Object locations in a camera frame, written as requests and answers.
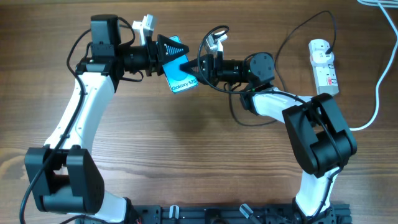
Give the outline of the blue screen Galaxy smartphone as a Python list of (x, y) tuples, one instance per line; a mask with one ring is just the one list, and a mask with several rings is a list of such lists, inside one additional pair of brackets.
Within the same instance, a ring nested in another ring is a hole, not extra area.
[(187, 63), (188, 58), (183, 55), (169, 63), (163, 65), (165, 77), (172, 93), (181, 93), (198, 85), (197, 78), (186, 72), (181, 71), (180, 65)]

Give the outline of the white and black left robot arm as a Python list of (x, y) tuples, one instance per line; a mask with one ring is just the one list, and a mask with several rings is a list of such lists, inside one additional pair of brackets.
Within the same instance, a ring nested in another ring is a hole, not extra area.
[(124, 74), (163, 74), (163, 66), (186, 55), (189, 48), (166, 36), (152, 40), (139, 26), (143, 44), (122, 42), (120, 29), (129, 23), (114, 14), (91, 17), (86, 54), (71, 69), (72, 97), (54, 132), (42, 147), (27, 150), (26, 197), (41, 212), (69, 214), (74, 220), (140, 223), (132, 202), (107, 192), (91, 150), (101, 117)]

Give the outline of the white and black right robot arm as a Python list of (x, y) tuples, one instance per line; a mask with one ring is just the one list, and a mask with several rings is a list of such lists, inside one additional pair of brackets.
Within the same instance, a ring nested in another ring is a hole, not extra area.
[(179, 66), (212, 88), (219, 82), (246, 84), (240, 91), (245, 110), (285, 124), (302, 180), (293, 206), (297, 221), (315, 223), (331, 213), (330, 194), (338, 174), (357, 151), (357, 143), (334, 98), (322, 93), (298, 96), (275, 87), (274, 59), (267, 52), (244, 60), (226, 60), (223, 54), (205, 54)]

